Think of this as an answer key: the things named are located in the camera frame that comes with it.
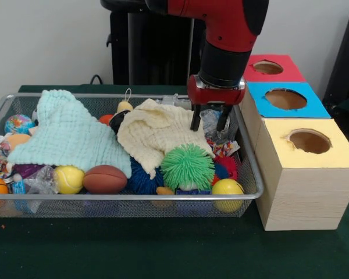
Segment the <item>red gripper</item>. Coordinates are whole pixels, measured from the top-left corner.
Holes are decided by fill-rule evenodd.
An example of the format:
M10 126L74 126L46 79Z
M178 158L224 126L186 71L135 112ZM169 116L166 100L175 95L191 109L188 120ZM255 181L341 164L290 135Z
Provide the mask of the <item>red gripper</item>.
M201 105L238 105L244 98L245 88L246 84L243 77L237 87L216 88L205 84L197 74L191 75L187 86L188 98L192 103L191 109L193 111L190 129L192 131L198 131L199 129ZM216 126L217 131L222 131L225 128L229 114L230 106L223 106L222 114Z

